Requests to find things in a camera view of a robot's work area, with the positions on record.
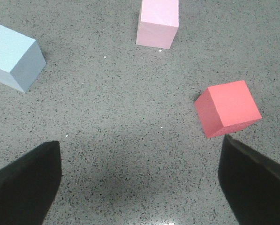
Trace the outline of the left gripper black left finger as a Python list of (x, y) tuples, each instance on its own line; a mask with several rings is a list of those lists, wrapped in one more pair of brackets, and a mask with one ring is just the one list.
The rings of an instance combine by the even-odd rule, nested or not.
[(0, 225), (41, 225), (60, 181), (58, 141), (44, 142), (0, 169)]

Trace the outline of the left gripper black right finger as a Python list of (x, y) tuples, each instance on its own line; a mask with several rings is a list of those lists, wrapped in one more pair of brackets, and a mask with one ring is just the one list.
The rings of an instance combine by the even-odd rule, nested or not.
[(241, 225), (280, 225), (280, 164), (225, 135), (218, 178)]

